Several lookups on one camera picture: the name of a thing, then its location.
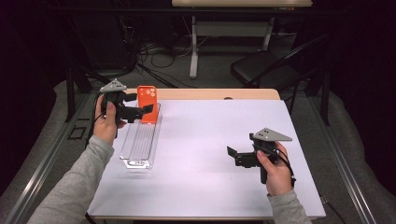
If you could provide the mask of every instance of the clear plastic container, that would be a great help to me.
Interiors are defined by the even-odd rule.
[[[129,125],[128,133],[120,153],[120,159],[123,160],[126,168],[152,168],[162,119],[161,105],[158,104],[158,118],[156,123],[142,123],[140,120],[136,120]]]

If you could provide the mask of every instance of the orange smartphone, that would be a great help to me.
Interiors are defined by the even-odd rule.
[[[143,108],[145,105],[153,105],[152,112],[143,115],[142,123],[155,123],[158,118],[157,89],[154,86],[137,87],[137,105]]]

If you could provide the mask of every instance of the white table leg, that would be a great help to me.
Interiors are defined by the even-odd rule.
[[[198,49],[197,49],[197,33],[196,33],[196,20],[195,16],[192,16],[191,22],[191,66],[190,66],[190,78],[197,78],[198,70]]]

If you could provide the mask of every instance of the person's right hand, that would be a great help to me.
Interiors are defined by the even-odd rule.
[[[284,155],[279,153],[279,156],[287,161],[288,152],[286,149],[278,142],[276,142],[276,148],[284,153]],[[292,190],[290,170],[283,161],[277,160],[275,164],[272,164],[261,150],[257,151],[257,158],[267,171],[266,187],[271,196],[285,194]]]

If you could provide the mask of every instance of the gray long-sleeve shirt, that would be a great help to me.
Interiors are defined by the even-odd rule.
[[[80,223],[113,152],[112,146],[93,136],[86,150],[37,207],[28,223]]]
[[[303,206],[297,198],[294,189],[286,194],[277,196],[268,196],[268,200],[273,208],[275,223],[312,223],[306,214]]]
[[[28,223],[80,223],[113,152],[112,146],[93,136],[86,150],[37,207]],[[268,198],[276,223],[311,223],[294,190]]]

